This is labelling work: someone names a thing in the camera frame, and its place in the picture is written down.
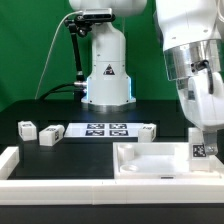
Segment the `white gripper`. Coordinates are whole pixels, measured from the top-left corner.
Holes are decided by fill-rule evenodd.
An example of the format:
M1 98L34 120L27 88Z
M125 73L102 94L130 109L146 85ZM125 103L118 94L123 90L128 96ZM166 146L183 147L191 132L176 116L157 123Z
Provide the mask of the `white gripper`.
M212 94L208 90L206 72L190 77L186 87L178 91L185 117L205 131L203 138L207 155L218 153L215 131L224 129L224 82L218 72L214 72L212 76L214 86Z

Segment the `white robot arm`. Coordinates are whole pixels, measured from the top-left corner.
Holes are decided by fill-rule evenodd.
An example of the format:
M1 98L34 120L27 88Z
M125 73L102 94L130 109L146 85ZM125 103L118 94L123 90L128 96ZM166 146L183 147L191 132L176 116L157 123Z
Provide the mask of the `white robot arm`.
M185 118L202 133L208 155L224 129L222 0L69 0L91 35L91 67L81 103L104 112L138 99L169 98L176 83Z

